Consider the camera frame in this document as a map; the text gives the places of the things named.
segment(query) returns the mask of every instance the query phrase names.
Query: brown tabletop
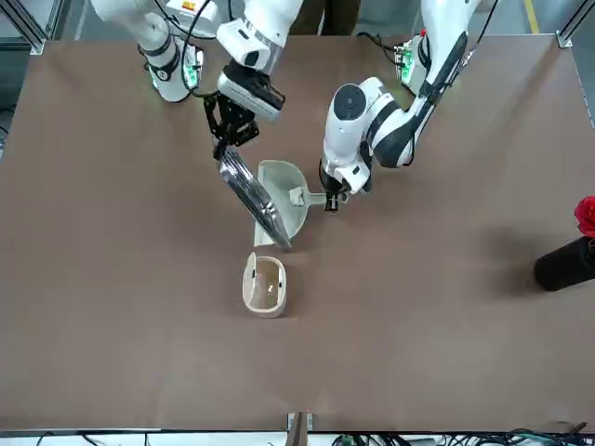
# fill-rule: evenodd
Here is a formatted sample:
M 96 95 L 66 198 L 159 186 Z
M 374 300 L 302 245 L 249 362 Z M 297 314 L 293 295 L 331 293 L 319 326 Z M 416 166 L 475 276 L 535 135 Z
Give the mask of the brown tabletop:
M 134 44 L 32 58 L 0 164 L 0 429 L 508 430 L 595 425 L 595 284 L 536 292 L 578 236 L 593 132 L 570 50 L 485 38 L 416 162 L 311 210 L 277 320 L 241 296 L 253 222 L 201 102 L 163 102 Z M 227 57 L 207 45 L 209 84 Z M 276 125 L 241 150 L 317 179 L 335 90 L 392 77 L 351 38 L 291 38 Z

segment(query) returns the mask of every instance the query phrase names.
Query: white dustpan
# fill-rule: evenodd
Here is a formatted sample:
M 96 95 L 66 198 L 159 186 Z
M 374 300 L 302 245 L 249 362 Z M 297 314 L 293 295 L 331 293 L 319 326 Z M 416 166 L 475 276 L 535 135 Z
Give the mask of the white dustpan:
M 303 226 L 310 206 L 326 204 L 326 194 L 310 193 L 306 178 L 294 164 L 275 160 L 263 161 L 258 165 L 258 181 L 271 196 L 290 239 Z M 341 197 L 343 203 L 347 200 L 347 195 Z M 274 244 L 274 241 L 256 223 L 254 245 L 266 244 Z

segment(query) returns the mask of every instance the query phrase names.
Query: cable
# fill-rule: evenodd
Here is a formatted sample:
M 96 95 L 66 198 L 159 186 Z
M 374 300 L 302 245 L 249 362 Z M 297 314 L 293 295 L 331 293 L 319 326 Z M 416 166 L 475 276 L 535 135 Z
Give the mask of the cable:
M 44 434 L 43 434 L 43 435 L 42 435 L 42 436 L 41 436 L 41 437 L 40 437 L 40 438 L 37 440 L 37 443 L 35 444 L 35 446 L 39 446 L 39 445 L 41 444 L 41 442 L 44 440 L 44 438 L 45 438 L 45 437 L 51 437 L 51 436 L 53 436 L 53 435 L 54 435 L 54 433 L 53 433 L 53 432 L 49 432 L 49 431 L 48 431 L 48 432 L 46 432 L 46 433 L 44 433 Z
M 188 82 L 186 82 L 186 76 L 184 75 L 184 61 L 186 60 L 186 51 L 188 50 L 188 44 L 190 42 L 190 37 L 191 37 L 192 31 L 194 30 L 194 27 L 196 26 L 196 22 L 198 21 L 198 18 L 201 17 L 201 14 L 203 13 L 206 6 L 210 2 L 211 2 L 211 0 L 205 0 L 203 5 L 198 9 L 196 16 L 194 16 L 194 19 L 192 19 L 192 23 L 190 25 L 190 28 L 188 29 L 188 32 L 186 33 L 186 39 L 184 39 L 184 47 L 182 48 L 182 61 L 181 61 L 182 67 L 179 72 L 181 73 L 181 76 L 182 76 L 182 83 L 184 84 L 186 89 L 190 92 L 190 94 L 193 95 L 195 98 L 207 98 L 207 97 L 213 95 L 213 93 L 194 93 L 194 90 L 197 89 L 197 86 L 195 86 L 194 88 L 190 88 L 188 86 Z
M 0 114 L 2 113 L 12 113 L 14 114 L 15 109 L 17 108 L 17 104 L 9 105 L 8 107 L 0 109 Z
M 164 15 L 165 20 L 167 20 L 169 23 L 174 25 L 174 27 L 176 27 L 179 31 L 184 33 L 184 35 L 189 34 L 189 32 L 187 32 L 181 26 L 179 26 L 179 20 L 176 19 L 175 16 L 170 16 L 169 14 L 167 14 L 164 7 L 162 7 L 161 3 L 159 3 L 159 0 L 153 0 L 153 2 L 157 5 L 157 7 L 161 11 L 161 13 Z M 198 35 L 194 35 L 194 34 L 192 34 L 192 37 L 194 37 L 195 39 L 202 39 L 202 40 L 214 40 L 215 39 L 215 37 L 199 37 Z
M 370 39 L 372 41 L 372 43 L 374 45 L 380 46 L 383 49 L 388 49 L 388 50 L 393 50 L 394 49 L 394 46 L 384 45 L 382 43 L 382 41 L 380 40 L 380 36 L 375 37 L 374 35 L 372 35 L 370 33 L 366 33 L 366 32 L 357 33 L 357 36 L 358 37 L 367 37 L 368 39 Z
M 494 15 L 494 11 L 496 10 L 496 6 L 497 6 L 497 4 L 498 4 L 498 1 L 499 1 L 499 0 L 496 0 L 496 1 L 494 2 L 494 4 L 492 5 L 492 9 L 490 9 L 490 13 L 489 13 L 489 14 L 488 14 L 488 16 L 487 16 L 487 20 L 485 21 L 485 24 L 483 25 L 482 32 L 480 33 L 480 36 L 479 36 L 479 38 L 477 39 L 477 42 L 475 43 L 475 47 L 476 47 L 476 48 L 477 48 L 477 45 L 479 45 L 479 44 L 480 44 L 480 42 L 481 42 L 481 41 L 482 41 L 482 39 L 483 39 L 483 35 L 485 34 L 485 30 L 487 30 L 487 25 L 489 25 L 489 24 L 490 24 L 490 20 L 492 19 L 492 16 Z
M 455 75 L 453 76 L 453 79 L 450 82 L 448 82 L 448 83 L 445 82 L 443 86 L 446 86 L 446 87 L 453 86 L 453 83 L 455 82 L 455 80 L 457 79 L 457 77 L 463 72 L 463 70 L 465 69 L 465 67 L 467 67 L 467 64 L 469 63 L 469 61 L 473 57 L 473 54 L 475 54 L 475 50 L 477 49 L 477 47 L 479 46 L 480 42 L 483 39 L 483 36 L 485 35 L 485 31 L 487 30 L 487 27 L 490 24 L 490 21 L 492 20 L 492 16 L 494 15 L 494 11 L 496 10 L 496 7 L 498 6 L 498 2 L 499 2 L 499 0 L 495 0 L 494 4 L 492 5 L 492 9 L 490 9 L 490 13 L 488 14 L 487 19 L 485 20 L 485 23 L 483 24 L 483 29 L 482 29 L 482 32 L 480 33 L 480 36 L 477 39 L 477 42 L 475 42 L 475 45 L 473 46 L 473 48 L 471 49 L 471 51 L 469 52 L 469 54 L 465 57 L 465 60 L 463 61 L 463 63 L 460 63 L 459 62 L 460 65 L 456 69 L 456 72 L 455 72 Z
M 393 58 L 390 56 L 389 51 L 394 51 L 394 46 L 390 46 L 390 45 L 385 45 L 384 42 L 382 42 L 382 38 L 380 37 L 380 35 L 377 35 L 376 37 L 370 33 L 366 33 L 366 32 L 361 32 L 361 33 L 357 33 L 358 37 L 367 37 L 368 39 L 370 39 L 370 41 L 376 45 L 377 47 L 379 47 L 380 49 L 382 49 L 382 52 L 384 53 L 384 57 L 387 58 L 387 60 L 392 64 L 392 65 L 396 65 L 396 66 L 403 66 L 401 63 L 396 62 L 395 60 L 393 60 Z
M 87 443 L 90 443 L 92 446 L 99 446 L 99 443 L 97 443 L 96 441 L 90 439 L 86 434 L 81 434 L 81 437 L 83 437 L 83 439 L 85 439 L 85 441 Z

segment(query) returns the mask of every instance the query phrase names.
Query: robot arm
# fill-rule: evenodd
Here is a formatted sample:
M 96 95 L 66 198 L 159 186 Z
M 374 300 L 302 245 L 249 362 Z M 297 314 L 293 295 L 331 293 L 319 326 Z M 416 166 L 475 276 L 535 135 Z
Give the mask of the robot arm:
M 182 60 L 182 42 L 173 36 L 167 22 L 154 12 L 153 0 L 91 0 L 97 15 L 125 28 L 137 42 L 149 62 L 153 85 L 168 102 L 180 102 L 189 96 L 182 82 L 184 66 L 200 66 L 202 54 L 196 48 Z M 198 71 L 191 68 L 187 84 L 197 83 Z
M 429 70 L 419 94 L 408 110 L 402 109 L 392 94 L 375 77 L 360 85 L 342 86 L 329 109 L 324 134 L 321 181 L 327 192 L 367 190 L 371 155 L 388 168 L 409 165 L 415 144 L 431 117 L 444 90 L 456 76 L 468 41 L 469 20 L 480 0 L 422 0 L 421 13 L 426 26 Z M 365 96 L 364 127 L 356 120 L 337 118 L 337 101 Z M 358 134 L 347 142 L 348 134 Z
M 218 90 L 256 116 L 275 121 L 285 97 L 271 85 L 271 72 L 303 0 L 246 0 L 245 19 L 219 26 L 217 39 L 231 63 Z

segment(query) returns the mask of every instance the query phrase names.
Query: red rose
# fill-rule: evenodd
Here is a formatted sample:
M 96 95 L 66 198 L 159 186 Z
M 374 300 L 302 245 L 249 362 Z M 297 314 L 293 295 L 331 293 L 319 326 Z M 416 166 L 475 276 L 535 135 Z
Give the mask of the red rose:
M 583 199 L 575 210 L 578 230 L 591 239 L 595 238 L 595 196 Z

